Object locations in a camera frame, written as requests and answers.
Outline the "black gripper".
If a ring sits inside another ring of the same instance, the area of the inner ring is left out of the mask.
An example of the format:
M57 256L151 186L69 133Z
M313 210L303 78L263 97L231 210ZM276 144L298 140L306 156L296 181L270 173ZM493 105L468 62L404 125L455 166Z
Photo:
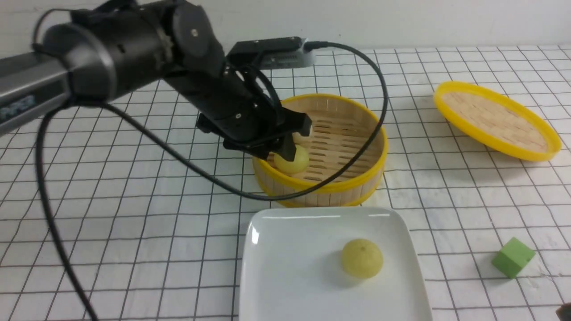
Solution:
M284 109L275 94L267 96L256 76L251 68L245 69L245 78L234 67L214 73L179 69L168 73L166 82L200 111L200 130L224 138L224 148L262 160L274 153L293 161L292 133L310 136L312 120Z

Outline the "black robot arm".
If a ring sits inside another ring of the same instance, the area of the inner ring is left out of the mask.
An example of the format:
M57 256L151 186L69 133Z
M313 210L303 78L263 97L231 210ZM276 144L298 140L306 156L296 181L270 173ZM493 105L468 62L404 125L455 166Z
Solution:
M196 126L260 159L294 159L312 121L283 107L264 70L310 65L300 37L237 42L225 53L201 6L109 0L71 10L32 51L1 59L1 134L71 106L98 107L163 80L198 109Z

